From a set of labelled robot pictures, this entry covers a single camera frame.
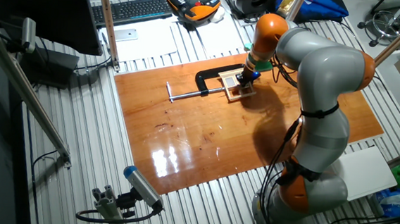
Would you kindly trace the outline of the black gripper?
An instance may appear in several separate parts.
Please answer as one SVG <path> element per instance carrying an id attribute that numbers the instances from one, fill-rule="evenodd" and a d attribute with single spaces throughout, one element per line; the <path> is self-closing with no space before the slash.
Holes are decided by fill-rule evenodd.
<path id="1" fill-rule="evenodd" d="M 238 74 L 238 83 L 241 87 L 248 87 L 249 83 L 252 83 L 257 78 L 259 78 L 261 74 L 257 71 L 250 71 L 245 68 L 240 74 Z"/>

